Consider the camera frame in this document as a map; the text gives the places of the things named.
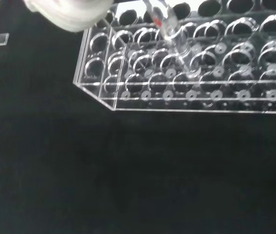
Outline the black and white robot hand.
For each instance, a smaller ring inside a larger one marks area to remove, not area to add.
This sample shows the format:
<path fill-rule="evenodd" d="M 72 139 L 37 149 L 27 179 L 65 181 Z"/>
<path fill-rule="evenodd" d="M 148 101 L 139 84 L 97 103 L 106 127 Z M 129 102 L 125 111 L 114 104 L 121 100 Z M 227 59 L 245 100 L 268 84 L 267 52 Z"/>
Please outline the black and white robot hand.
<path fill-rule="evenodd" d="M 25 0 L 26 7 L 40 13 L 55 26 L 81 32 L 105 18 L 112 0 Z"/>

